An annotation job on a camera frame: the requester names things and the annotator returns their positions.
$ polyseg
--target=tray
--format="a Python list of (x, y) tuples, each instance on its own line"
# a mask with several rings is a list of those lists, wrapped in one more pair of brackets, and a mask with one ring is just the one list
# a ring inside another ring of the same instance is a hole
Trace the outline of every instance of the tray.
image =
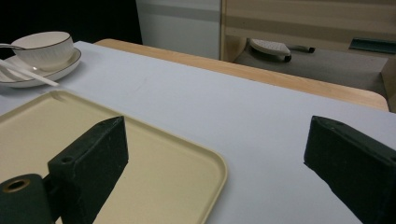
[[(121, 115), (51, 91), (0, 117), (0, 181), (47, 162), (96, 122)], [(95, 223), (203, 223), (227, 179), (223, 158), (125, 116), (130, 160)]]

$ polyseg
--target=white plate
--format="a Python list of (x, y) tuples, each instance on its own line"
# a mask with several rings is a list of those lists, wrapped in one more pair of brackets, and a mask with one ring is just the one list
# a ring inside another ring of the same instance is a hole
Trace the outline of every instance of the white plate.
[[(29, 70), (42, 77), (46, 77), (52, 81), (55, 81), (71, 73), (78, 66), (80, 58), (81, 58), (81, 51), (79, 49), (74, 48), (73, 56), (69, 59), (67, 63), (64, 64), (64, 67), (62, 69), (59, 69), (57, 71), (43, 71), (40, 69), (35, 69), (29, 64), (24, 63), (17, 56), (12, 56), (10, 58), (7, 58), (5, 59), (5, 61), (8, 63), (13, 63), (18, 67)], [(4, 67), (0, 67), (0, 86), (8, 86), (13, 88), (26, 88), (26, 87), (33, 87), (39, 85), (45, 85), (45, 83), (38, 81), (36, 79), (32, 79), (30, 77), (26, 77), (18, 72), (14, 72)]]

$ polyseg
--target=white bowl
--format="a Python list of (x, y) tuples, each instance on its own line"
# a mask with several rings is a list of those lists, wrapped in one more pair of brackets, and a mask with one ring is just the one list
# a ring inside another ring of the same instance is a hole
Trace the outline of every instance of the white bowl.
[(24, 49), (14, 49), (14, 53), (25, 63), (42, 70), (56, 70), (73, 55), (73, 39), (65, 32), (45, 32), (28, 35), (12, 42)]

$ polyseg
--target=white tabletop surface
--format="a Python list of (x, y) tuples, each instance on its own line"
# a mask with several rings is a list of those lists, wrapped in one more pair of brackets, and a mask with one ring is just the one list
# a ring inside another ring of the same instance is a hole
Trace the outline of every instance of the white tabletop surface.
[[(84, 42), (75, 47), (81, 63), (59, 80), (65, 89), (226, 160), (229, 178), (208, 223), (360, 223), (303, 164), (313, 115), (396, 148), (389, 112)], [(50, 90), (0, 87), (0, 115)]]

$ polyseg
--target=floor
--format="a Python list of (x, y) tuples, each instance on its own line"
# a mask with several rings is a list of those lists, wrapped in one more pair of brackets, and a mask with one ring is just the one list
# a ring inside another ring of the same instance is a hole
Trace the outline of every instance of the floor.
[(245, 50), (235, 59), (235, 63), (281, 72), (298, 77), (331, 82), (357, 89), (374, 91), (387, 98), (381, 70), (387, 59), (316, 49), (309, 53), (308, 48), (288, 46), (291, 61), (284, 57), (268, 55), (253, 49), (247, 42)]

